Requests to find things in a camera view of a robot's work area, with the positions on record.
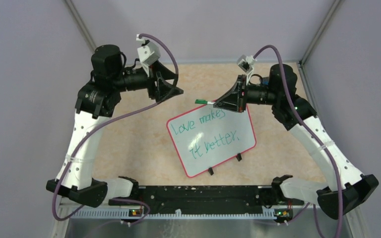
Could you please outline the green white marker pen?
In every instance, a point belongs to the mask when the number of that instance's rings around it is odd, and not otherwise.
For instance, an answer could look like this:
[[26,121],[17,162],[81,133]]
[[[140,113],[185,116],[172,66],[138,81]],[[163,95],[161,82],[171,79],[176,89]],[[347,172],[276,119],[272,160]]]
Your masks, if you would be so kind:
[[202,99],[196,99],[195,104],[200,104],[200,105],[214,105],[215,101],[207,101],[207,100],[202,100]]

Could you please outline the pink framed whiteboard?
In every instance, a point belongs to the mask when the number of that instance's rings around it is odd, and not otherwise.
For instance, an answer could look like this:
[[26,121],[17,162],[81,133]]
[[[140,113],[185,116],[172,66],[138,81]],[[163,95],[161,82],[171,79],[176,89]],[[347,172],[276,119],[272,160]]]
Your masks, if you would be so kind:
[[200,105],[169,119],[166,128],[189,178],[253,149],[257,143],[249,110],[237,113]]

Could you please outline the green marker cap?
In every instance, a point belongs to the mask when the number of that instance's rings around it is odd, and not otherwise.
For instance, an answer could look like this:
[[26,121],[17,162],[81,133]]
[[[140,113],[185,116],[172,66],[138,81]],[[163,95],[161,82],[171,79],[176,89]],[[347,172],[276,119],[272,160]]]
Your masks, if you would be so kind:
[[207,100],[195,100],[195,103],[196,104],[200,104],[200,105],[207,105],[208,104],[208,101]]

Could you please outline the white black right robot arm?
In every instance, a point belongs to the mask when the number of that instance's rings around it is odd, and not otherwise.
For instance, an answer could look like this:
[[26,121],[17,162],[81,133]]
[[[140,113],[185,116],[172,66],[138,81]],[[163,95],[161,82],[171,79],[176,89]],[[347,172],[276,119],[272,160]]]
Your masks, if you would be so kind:
[[307,150],[325,177],[313,182],[285,175],[272,181],[271,198],[277,204],[298,199],[319,207],[337,220],[364,203],[379,182],[365,175],[341,152],[322,126],[311,104],[296,93],[297,75],[289,65],[275,64],[259,84],[239,75],[233,87],[214,107],[236,113],[248,104],[270,105],[272,114]]

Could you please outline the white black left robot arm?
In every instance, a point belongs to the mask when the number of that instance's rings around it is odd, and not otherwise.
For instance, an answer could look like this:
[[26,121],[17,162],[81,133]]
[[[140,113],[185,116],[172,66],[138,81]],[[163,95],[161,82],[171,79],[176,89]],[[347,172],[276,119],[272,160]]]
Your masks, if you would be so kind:
[[83,206],[98,207],[113,193],[127,205],[135,204],[139,191],[125,177],[111,183],[93,178],[93,166],[103,127],[113,123],[121,93],[146,90],[158,105],[183,94],[178,88],[178,73],[160,61],[156,44],[145,41],[137,50],[140,67],[126,66],[126,57],[115,45],[102,45],[91,56],[90,80],[79,90],[75,103],[74,127],[67,155],[56,178],[46,189]]

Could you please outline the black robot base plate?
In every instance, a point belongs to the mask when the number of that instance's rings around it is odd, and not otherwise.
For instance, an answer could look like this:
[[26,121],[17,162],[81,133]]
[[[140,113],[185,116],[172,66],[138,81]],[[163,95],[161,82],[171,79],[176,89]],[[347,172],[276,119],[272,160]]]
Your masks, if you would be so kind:
[[178,209],[185,215],[261,214],[274,206],[304,204],[258,185],[141,186],[129,198],[147,204],[151,215],[173,214]]

